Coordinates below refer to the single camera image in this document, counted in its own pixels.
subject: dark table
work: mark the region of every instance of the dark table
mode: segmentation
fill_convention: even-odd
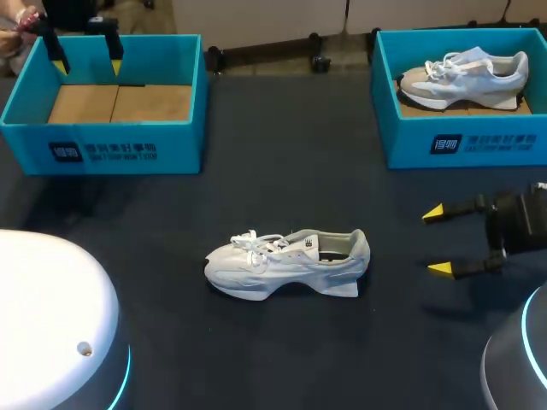
[[[213,79],[197,176],[25,179],[0,146],[2,226],[65,237],[112,278],[136,409],[485,408],[482,350],[547,279],[547,258],[514,258],[502,278],[435,278],[425,261],[485,255],[482,220],[421,216],[547,170],[387,171],[368,81]],[[249,229],[357,227],[373,259],[356,299],[289,285],[246,302],[203,276],[204,256]]]

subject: white sneaker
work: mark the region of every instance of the white sneaker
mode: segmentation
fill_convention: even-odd
[[[432,109],[446,109],[460,100],[516,109],[517,95],[527,79],[528,57],[523,51],[513,57],[499,57],[475,47],[410,69],[404,73],[400,88],[411,100]]]
[[[327,233],[303,230],[287,237],[232,237],[207,256],[205,276],[218,290],[263,301],[283,284],[299,282],[323,295],[357,297],[370,248],[361,230]]]

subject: shoelace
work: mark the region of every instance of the shoelace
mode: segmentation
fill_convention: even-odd
[[[289,243],[281,235],[265,235],[256,237],[256,232],[250,230],[249,233],[237,235],[230,238],[233,246],[248,250],[247,262],[255,265],[257,258],[265,262],[268,258],[279,261],[279,252]]]
[[[465,74],[454,62],[450,59],[457,56],[459,53],[448,53],[442,61],[426,61],[427,77],[434,81],[443,78],[447,73]]]

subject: brown cardboard insert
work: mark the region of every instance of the brown cardboard insert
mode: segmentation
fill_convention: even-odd
[[[184,121],[190,85],[62,85],[50,124]]]
[[[420,107],[417,103],[409,100],[405,95],[401,95],[396,81],[393,81],[393,86],[397,93],[399,107],[403,117],[445,117],[455,115],[527,115],[532,114],[526,99],[523,97],[519,107],[515,110],[501,110],[494,108],[486,108],[470,101],[459,101],[450,105],[444,111],[434,111],[428,108]]]

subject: shoe sole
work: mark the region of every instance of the shoe sole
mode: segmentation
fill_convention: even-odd
[[[518,108],[518,104],[517,104],[518,94],[504,92],[504,91],[490,92],[490,93],[481,94],[479,96],[474,96],[470,98],[452,98],[449,100],[433,100],[431,98],[414,96],[406,92],[405,90],[401,90],[401,91],[406,97],[410,98],[415,103],[418,103],[427,108],[441,110],[441,111],[444,109],[447,109],[453,103],[456,103],[461,100],[471,101],[473,103],[480,104],[483,107],[494,108],[494,109],[511,110],[511,109]]]
[[[226,293],[227,295],[237,297],[239,299],[245,299],[247,301],[263,301],[267,299],[272,293],[279,289],[284,284],[300,283],[306,284],[311,289],[315,290],[322,295],[337,296],[337,297],[358,297],[359,289],[357,287],[357,279],[359,279],[365,272],[350,272],[337,277],[322,277],[322,278],[310,278],[309,280],[292,280],[284,282],[283,284],[276,284],[268,286],[266,284],[260,285],[260,290],[235,290],[228,289],[218,284],[215,284],[211,280],[209,282],[219,291]]]

